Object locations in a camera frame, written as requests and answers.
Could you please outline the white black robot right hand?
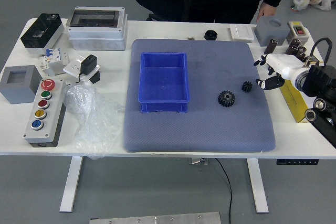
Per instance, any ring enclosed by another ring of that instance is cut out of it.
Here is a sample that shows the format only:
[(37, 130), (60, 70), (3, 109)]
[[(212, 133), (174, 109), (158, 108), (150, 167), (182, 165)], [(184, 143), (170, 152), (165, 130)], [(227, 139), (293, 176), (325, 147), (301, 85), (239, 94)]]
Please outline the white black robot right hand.
[(303, 85), (309, 72), (309, 67), (293, 55), (264, 54), (254, 63), (254, 66), (267, 64), (269, 75), (275, 73), (266, 80), (257, 79), (256, 83), (264, 90), (280, 88), (289, 80), (294, 88), (303, 91)]

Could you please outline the person's left hand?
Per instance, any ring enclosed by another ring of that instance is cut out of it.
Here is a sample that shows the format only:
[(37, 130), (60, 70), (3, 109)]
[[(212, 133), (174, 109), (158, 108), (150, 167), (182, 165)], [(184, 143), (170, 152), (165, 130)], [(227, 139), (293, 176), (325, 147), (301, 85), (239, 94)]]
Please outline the person's left hand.
[(256, 22), (259, 22), (260, 18), (263, 16), (274, 16), (276, 14), (277, 7), (268, 5), (265, 2), (262, 2), (259, 7), (259, 12)]

